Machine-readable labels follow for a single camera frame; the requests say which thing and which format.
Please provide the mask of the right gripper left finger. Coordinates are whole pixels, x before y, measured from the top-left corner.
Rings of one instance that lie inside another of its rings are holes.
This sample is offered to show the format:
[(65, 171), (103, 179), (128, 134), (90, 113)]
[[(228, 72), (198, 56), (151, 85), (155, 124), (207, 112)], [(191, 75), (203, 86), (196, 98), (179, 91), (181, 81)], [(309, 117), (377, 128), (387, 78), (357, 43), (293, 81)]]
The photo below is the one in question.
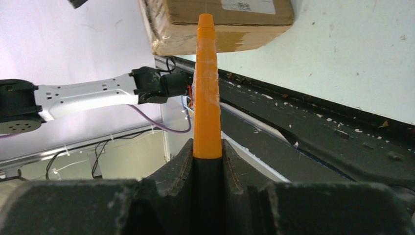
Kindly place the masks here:
[(193, 140), (142, 180), (30, 181), (0, 211), (3, 235), (190, 234)]

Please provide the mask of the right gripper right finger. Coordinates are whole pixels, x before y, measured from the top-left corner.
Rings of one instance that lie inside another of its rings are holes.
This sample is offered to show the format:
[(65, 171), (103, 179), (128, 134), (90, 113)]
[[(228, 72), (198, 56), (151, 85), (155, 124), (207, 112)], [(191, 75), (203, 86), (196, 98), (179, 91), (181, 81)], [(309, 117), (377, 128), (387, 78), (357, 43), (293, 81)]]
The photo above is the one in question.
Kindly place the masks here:
[(227, 235), (412, 235), (404, 203), (377, 183), (273, 182), (222, 141)]

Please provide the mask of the brown cardboard express box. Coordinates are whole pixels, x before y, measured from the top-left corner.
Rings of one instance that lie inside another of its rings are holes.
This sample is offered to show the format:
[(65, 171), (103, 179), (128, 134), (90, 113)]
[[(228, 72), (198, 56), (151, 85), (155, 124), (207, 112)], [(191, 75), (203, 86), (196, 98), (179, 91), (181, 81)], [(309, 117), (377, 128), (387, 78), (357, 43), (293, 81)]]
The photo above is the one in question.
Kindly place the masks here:
[(196, 53), (199, 16), (209, 13), (218, 53), (258, 49), (294, 23), (289, 0), (140, 0), (147, 38), (154, 55)]

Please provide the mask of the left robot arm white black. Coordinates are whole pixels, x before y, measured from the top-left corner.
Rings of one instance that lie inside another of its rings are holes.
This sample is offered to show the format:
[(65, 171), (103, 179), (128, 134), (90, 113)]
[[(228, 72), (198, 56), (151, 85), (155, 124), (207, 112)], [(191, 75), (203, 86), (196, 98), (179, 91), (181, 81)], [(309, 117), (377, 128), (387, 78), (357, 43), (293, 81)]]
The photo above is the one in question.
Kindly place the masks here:
[(34, 85), (21, 79), (0, 82), (0, 137), (32, 132), (43, 123), (85, 110), (146, 103), (164, 104), (188, 95), (193, 78), (141, 67), (110, 79), (71, 85)]

